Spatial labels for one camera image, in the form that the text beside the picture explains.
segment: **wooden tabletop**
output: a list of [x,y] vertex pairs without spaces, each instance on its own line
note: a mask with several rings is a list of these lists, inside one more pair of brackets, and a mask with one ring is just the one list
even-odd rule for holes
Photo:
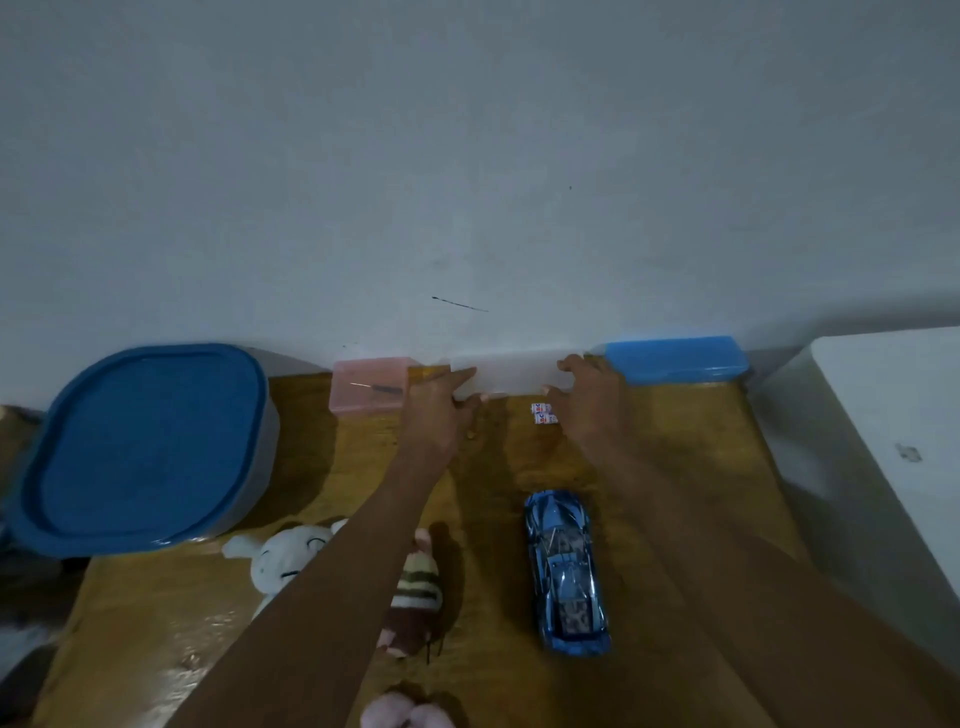
[[[396,449],[396,416],[338,422],[329,375],[271,382],[281,430],[266,496],[241,524],[265,537],[352,514]],[[761,537],[804,558],[767,449],[735,384],[632,390],[636,433],[660,466]],[[433,492],[421,523],[444,578],[443,651],[377,653],[354,707],[388,687],[433,695],[462,728],[585,725],[771,726],[691,618],[650,547],[558,426],[534,425],[537,398],[493,400]],[[524,499],[563,487],[593,520],[613,649],[544,652],[533,626],[521,529]],[[261,595],[249,563],[215,541],[94,559],[35,725],[160,726],[249,623]]]

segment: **blue toy car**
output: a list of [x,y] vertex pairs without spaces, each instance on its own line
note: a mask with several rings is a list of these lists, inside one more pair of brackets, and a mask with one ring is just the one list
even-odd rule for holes
[[527,498],[524,522],[534,571],[534,610],[543,643],[567,655],[610,649],[607,616],[596,581],[590,519],[568,491]]

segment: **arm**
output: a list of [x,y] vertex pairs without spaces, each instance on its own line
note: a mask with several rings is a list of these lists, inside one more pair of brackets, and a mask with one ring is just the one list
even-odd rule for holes
[[396,457],[359,511],[187,696],[168,728],[340,728],[367,671],[414,530],[480,398],[475,370],[411,386]]
[[617,492],[687,605],[780,726],[934,726],[958,719],[960,683],[810,570],[725,521],[631,442],[627,388],[571,355],[569,395],[548,389],[567,436]]

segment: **blue lid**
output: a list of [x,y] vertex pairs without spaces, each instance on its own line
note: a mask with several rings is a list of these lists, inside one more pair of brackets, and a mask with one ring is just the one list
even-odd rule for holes
[[62,558],[205,535],[243,489],[266,398],[256,361],[220,344],[94,364],[44,420],[7,501],[13,536]]
[[730,336],[618,341],[604,356],[628,384],[727,381],[750,368]]

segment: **hand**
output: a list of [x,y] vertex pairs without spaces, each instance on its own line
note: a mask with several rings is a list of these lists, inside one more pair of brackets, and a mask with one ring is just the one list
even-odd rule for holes
[[566,436],[584,457],[598,467],[611,452],[628,450],[630,408],[623,376],[606,359],[586,361],[575,353],[558,361],[557,369],[573,373],[573,391],[566,394],[548,386],[543,392]]
[[476,374],[476,367],[459,372],[434,375],[412,384],[400,411],[401,450],[419,456],[435,455],[450,462],[467,434],[473,415],[485,395],[471,395],[462,402],[453,401],[454,391]]

